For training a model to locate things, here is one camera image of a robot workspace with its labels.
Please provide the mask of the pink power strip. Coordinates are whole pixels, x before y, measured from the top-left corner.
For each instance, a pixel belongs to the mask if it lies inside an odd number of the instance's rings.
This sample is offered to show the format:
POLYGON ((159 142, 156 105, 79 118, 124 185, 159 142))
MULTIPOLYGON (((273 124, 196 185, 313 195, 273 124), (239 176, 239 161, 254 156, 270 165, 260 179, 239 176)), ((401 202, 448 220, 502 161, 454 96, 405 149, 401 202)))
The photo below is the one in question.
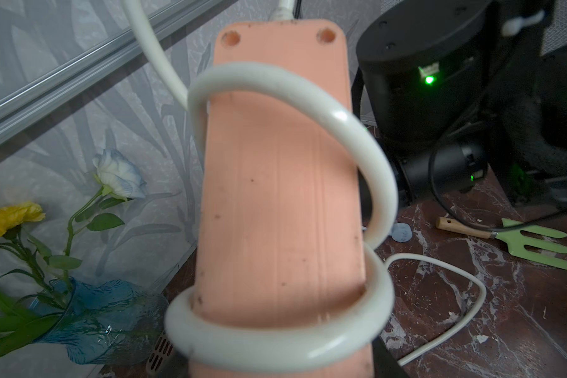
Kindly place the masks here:
MULTIPOLYGON (((213 67, 279 66, 351 109, 347 42, 329 20, 244 22, 217 36, 213 67)), ((210 101, 194 311, 275 329, 331 320, 365 291, 358 173, 310 118, 251 92, 210 101)), ((373 377, 370 345, 306 373, 250 375, 192 362, 191 377, 373 377)))

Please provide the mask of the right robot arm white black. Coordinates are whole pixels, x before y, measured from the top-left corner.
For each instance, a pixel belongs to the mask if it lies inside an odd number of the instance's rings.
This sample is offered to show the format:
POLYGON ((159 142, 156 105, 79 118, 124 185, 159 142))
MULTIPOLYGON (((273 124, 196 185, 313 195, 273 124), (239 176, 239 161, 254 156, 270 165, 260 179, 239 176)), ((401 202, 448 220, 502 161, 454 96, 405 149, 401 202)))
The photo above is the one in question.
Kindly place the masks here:
POLYGON ((488 173, 514 206, 567 209, 567 31, 553 1, 403 1, 356 45, 400 208, 488 173))

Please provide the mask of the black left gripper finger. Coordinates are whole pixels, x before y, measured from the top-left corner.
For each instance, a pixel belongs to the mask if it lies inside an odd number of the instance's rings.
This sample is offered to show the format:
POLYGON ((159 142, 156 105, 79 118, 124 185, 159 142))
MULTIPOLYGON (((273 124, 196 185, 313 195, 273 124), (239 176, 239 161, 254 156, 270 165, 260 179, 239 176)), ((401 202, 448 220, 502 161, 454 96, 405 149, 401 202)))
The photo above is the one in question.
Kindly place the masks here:
POLYGON ((409 378, 379 336, 372 342, 375 378, 409 378))

